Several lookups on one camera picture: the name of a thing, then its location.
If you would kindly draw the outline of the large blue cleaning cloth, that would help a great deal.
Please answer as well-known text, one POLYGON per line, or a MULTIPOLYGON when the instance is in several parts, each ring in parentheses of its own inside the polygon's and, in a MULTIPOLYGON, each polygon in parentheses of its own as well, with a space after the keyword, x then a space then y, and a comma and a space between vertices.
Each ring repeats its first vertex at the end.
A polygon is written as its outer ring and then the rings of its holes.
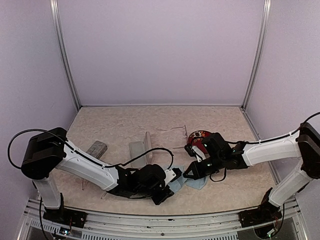
MULTIPOLYGON (((184 169, 185 169, 182 165, 174 166, 173 168, 178 168, 182 173, 184 172, 184 169)), ((167 186, 169 186, 171 191, 176 193, 184 186, 187 179, 185 177, 183 177, 183 174, 181 174, 181 176, 179 176, 174 181, 169 181, 169 177, 172 177, 173 173, 174 173, 173 168, 164 170, 164 172, 165 172, 164 182, 166 183, 167 186)))

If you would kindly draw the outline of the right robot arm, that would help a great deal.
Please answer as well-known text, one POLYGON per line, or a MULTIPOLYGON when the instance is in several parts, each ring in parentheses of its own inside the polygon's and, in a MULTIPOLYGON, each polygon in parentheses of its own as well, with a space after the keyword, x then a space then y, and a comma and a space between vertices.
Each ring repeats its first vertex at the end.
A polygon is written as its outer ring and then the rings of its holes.
POLYGON ((257 208, 239 212, 243 228, 268 223, 284 216, 280 207, 301 191, 312 180, 320 177, 320 134, 303 122, 293 132, 257 142, 227 142, 220 133, 196 136, 205 151, 201 151, 193 140, 184 149, 193 161, 183 177, 198 180, 220 170, 241 170, 257 164, 280 159, 297 158, 299 163, 279 184, 270 188, 257 208))

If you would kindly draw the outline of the pink glasses case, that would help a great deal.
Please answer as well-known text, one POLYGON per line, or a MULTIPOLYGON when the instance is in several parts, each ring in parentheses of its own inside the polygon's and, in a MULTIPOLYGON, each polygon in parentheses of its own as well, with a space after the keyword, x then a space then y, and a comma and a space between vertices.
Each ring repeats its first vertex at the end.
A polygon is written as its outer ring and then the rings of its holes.
MULTIPOLYGON (((151 144, 151 135, 147 131, 145 133, 143 141, 134 141, 129 143, 129 151, 130 151, 130 157, 131 159, 134 159, 141 154, 147 152, 152 148, 151 144)), ((141 156, 137 160, 130 163, 130 166, 135 169, 141 169, 145 165, 151 164, 153 159, 153 153, 149 152, 145 154, 144 156, 141 156)))

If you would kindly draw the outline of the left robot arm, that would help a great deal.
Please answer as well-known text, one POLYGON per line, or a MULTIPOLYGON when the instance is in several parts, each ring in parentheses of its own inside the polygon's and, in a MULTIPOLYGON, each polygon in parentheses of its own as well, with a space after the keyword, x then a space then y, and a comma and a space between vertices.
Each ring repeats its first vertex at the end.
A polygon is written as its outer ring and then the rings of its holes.
POLYGON ((87 214, 64 206, 63 194, 51 174, 54 169, 89 181, 113 196, 150 198, 155 205, 174 195, 168 184, 182 174, 179 168, 164 169, 158 164, 130 168, 131 160, 114 165, 105 163, 69 141, 67 131, 61 127, 37 129, 37 132, 28 142, 21 166, 13 167, 32 180, 44 207, 43 218, 55 223, 83 228, 87 214))

